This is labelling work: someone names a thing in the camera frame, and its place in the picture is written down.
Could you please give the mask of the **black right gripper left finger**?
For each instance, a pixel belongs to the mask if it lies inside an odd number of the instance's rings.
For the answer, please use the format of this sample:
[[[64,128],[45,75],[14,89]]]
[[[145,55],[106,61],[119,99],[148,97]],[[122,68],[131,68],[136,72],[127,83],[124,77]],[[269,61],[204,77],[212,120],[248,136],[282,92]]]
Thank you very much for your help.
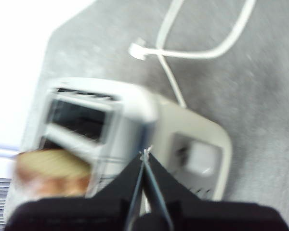
[[[138,154],[91,198],[44,198],[19,206],[7,231],[123,231],[139,215],[143,174]]]

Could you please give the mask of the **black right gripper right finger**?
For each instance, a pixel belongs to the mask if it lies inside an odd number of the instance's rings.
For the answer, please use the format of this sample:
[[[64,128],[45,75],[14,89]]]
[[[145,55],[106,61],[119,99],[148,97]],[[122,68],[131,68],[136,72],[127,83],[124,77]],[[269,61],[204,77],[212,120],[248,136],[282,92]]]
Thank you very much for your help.
[[[255,203],[198,198],[152,155],[147,159],[163,205],[176,231],[288,231],[280,213]]]

